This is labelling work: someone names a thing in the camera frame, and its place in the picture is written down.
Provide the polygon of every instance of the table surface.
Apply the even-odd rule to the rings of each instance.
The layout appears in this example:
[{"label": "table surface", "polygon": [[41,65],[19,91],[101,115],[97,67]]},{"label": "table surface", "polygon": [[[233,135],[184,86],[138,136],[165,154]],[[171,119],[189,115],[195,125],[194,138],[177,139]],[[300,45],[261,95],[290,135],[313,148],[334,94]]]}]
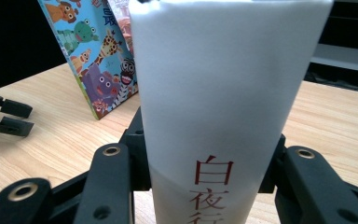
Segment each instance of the table surface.
[{"label": "table surface", "polygon": [[[23,138],[0,133],[0,190],[23,178],[55,187],[90,167],[94,151],[116,143],[140,105],[139,94],[96,120],[67,64],[0,89],[34,108]],[[358,92],[303,82],[283,129],[286,146],[313,148],[358,186]],[[155,223],[152,190],[135,192],[136,223]],[[256,197],[246,223],[280,223],[273,195]]]}]

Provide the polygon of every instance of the cartoon character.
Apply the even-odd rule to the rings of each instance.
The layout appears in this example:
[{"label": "cartoon character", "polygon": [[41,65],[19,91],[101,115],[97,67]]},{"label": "cartoon character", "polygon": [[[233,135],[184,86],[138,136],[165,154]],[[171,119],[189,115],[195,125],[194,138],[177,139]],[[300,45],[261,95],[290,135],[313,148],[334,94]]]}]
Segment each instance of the cartoon character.
[{"label": "cartoon character", "polygon": [[113,81],[114,82],[120,82],[120,76],[118,74],[113,75]]},{"label": "cartoon character", "polygon": [[81,3],[80,3],[81,0],[69,0],[69,1],[76,3],[76,5],[78,7],[81,7]]},{"label": "cartoon character", "polygon": [[82,81],[91,102],[102,100],[111,105],[117,98],[120,84],[114,81],[110,73],[106,71],[101,73],[96,63],[89,67],[89,71],[83,76]]},{"label": "cartoon character", "polygon": [[89,20],[79,21],[72,30],[58,30],[58,38],[61,40],[68,55],[71,55],[80,43],[87,43],[91,40],[97,41],[99,37],[95,35],[95,28],[90,27]]},{"label": "cartoon character", "polygon": [[[93,63],[101,64],[104,58],[112,56],[118,51],[121,53],[123,52],[123,49],[120,47],[122,43],[121,41],[117,42],[115,40],[114,34],[114,31],[111,32],[109,29],[106,29],[106,36],[103,39],[103,44],[101,45],[100,52]],[[88,69],[83,70],[79,75],[80,78],[82,78],[87,72]]]},{"label": "cartoon character", "polygon": [[126,40],[127,48],[133,55],[130,17],[124,17],[124,18],[118,19],[117,23],[118,23],[118,26],[120,27],[120,30],[121,30],[121,33],[123,34],[124,39]]},{"label": "cartoon character", "polygon": [[102,99],[98,99],[94,102],[92,102],[92,106],[95,108],[95,112],[98,115],[98,118],[103,117],[106,115],[108,111],[108,104],[105,103]]},{"label": "cartoon character", "polygon": [[81,69],[83,68],[83,64],[89,61],[90,54],[91,54],[91,49],[86,49],[78,57],[71,56],[71,62],[74,65],[77,73],[81,71]]},{"label": "cartoon character", "polygon": [[133,81],[133,86],[129,86],[129,94],[127,98],[130,98],[138,91],[138,83],[136,81]]},{"label": "cartoon character", "polygon": [[73,23],[76,21],[76,15],[79,14],[77,8],[73,9],[71,4],[57,0],[60,4],[57,6],[53,6],[51,4],[45,4],[46,9],[48,10],[48,14],[53,20],[53,22],[57,22],[60,20],[67,21],[68,23]]},{"label": "cartoon character", "polygon": [[112,104],[112,107],[120,105],[129,97],[129,85],[132,82],[133,76],[135,75],[135,62],[132,59],[122,59],[121,60],[121,86],[120,92],[118,93],[115,101]]}]

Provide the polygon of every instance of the book cover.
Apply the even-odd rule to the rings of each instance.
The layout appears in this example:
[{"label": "book cover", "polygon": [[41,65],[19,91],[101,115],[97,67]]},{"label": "book cover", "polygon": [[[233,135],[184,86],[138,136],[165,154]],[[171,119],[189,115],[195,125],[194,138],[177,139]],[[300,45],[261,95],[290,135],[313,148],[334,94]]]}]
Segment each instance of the book cover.
[{"label": "book cover", "polygon": [[96,119],[138,91],[135,64],[107,0],[38,0]]},{"label": "book cover", "polygon": [[129,3],[130,0],[108,0],[113,14],[115,14],[121,33],[127,42],[127,46],[133,55],[132,32]]}]

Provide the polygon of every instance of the colorful book cover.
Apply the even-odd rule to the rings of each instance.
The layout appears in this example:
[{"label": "colorful book cover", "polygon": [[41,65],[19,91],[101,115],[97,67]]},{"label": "colorful book cover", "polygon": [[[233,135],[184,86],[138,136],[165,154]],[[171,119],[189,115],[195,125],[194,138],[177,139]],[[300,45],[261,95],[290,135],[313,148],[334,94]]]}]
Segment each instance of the colorful book cover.
[{"label": "colorful book cover", "polygon": [[107,0],[38,0],[92,113],[138,91],[135,64]]},{"label": "colorful book cover", "polygon": [[127,46],[133,55],[131,19],[129,10],[130,0],[108,0],[108,2],[113,11],[113,14],[115,14],[121,33],[126,39]]}]

